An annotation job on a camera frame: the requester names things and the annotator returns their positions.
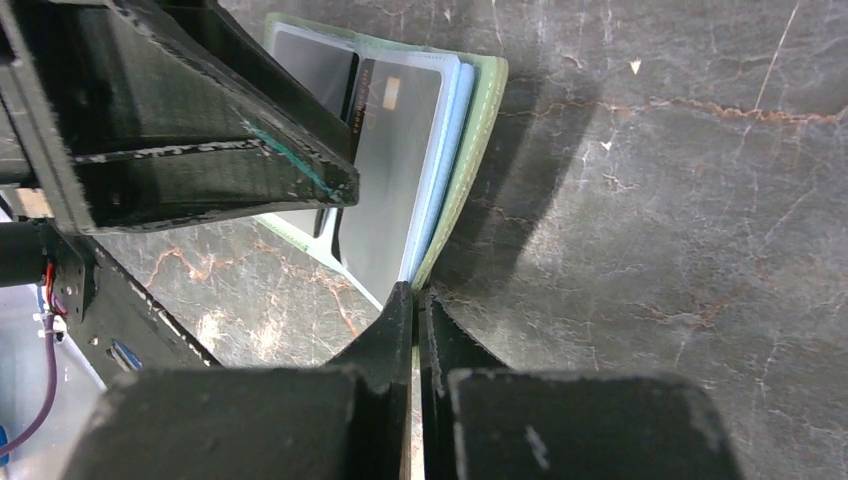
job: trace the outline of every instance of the card chip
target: card chip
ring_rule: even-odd
[[[383,108],[394,110],[397,106],[397,94],[400,90],[400,78],[389,77],[386,80],[386,92],[383,94]]]

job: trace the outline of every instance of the red wire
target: red wire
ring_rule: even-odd
[[[47,308],[62,317],[67,315],[67,312],[63,311],[59,307],[53,304],[53,264],[47,264],[47,280],[45,280],[45,289],[47,290]]]

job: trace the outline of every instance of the blue object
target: blue object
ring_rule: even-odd
[[[0,447],[9,443],[9,438],[6,436],[6,430],[3,427],[0,427]],[[9,463],[9,454],[4,455],[0,458],[0,467],[5,467],[6,464]]]
[[[44,287],[35,287],[35,297],[38,300],[38,311],[41,313],[47,313],[47,310],[44,308],[47,305],[47,302],[44,300],[44,294],[46,289]]]
[[[112,347],[115,349],[115,352],[120,355],[120,357],[123,358],[124,361],[127,362],[131,369],[141,370],[141,368],[144,366],[141,364],[141,360],[139,360],[138,357],[136,357],[135,354],[132,353],[132,350],[130,350],[123,343],[113,339]]]
[[[471,94],[474,92],[475,80],[476,72],[474,66],[463,63],[459,71],[459,82],[456,89],[456,96],[454,97],[453,109],[448,119],[447,131],[445,132],[445,148],[442,151],[441,159],[438,162],[439,166],[436,169],[436,182],[433,186],[433,193],[430,199],[430,205],[432,207],[427,209],[427,212],[424,214],[421,237],[415,245],[412,265],[410,265],[408,270],[409,276],[406,278],[409,282],[415,280],[415,275],[418,274],[418,269],[421,268],[424,257],[427,255],[427,250],[430,248],[430,242],[433,239],[433,233],[436,231],[436,225],[439,223],[442,204],[444,203],[448,183],[451,179],[451,172],[453,172],[453,166],[456,163],[457,149],[462,139],[462,132],[465,130],[468,105],[471,102]]]

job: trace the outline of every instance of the credit card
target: credit card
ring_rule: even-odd
[[[342,264],[378,298],[400,273],[441,89],[436,70],[362,61],[349,120],[359,203],[343,210],[337,235]]]
[[[359,54],[352,48],[307,38],[299,35],[298,31],[280,29],[274,38],[271,55],[325,108],[342,120],[347,118],[359,70]],[[316,238],[324,228],[324,210],[280,212],[277,215]]]

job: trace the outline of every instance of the marble countertop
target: marble countertop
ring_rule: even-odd
[[[433,275],[453,316],[516,368],[689,376],[748,478],[848,475],[848,3],[222,3],[507,58]],[[228,365],[377,316],[252,219],[100,240]]]

